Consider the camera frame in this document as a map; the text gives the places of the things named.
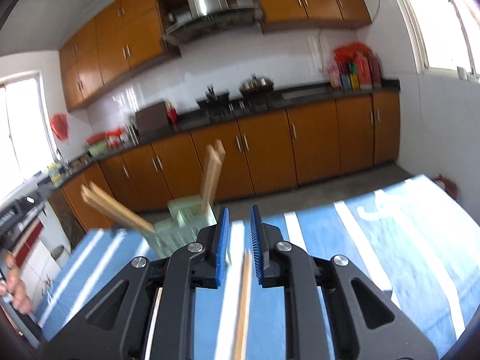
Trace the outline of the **person left hand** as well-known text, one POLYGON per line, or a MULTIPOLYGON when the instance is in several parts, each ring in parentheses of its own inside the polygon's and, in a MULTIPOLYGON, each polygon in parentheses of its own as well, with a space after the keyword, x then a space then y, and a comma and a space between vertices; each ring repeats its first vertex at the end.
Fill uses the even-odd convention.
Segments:
POLYGON ((29 314, 32 311, 32 302, 25 291, 24 281, 20 277, 20 270, 16 265, 15 257, 7 252, 5 263, 9 267, 9 272, 5 278, 5 283, 1 284, 1 296, 11 295, 10 304, 21 314, 29 314))

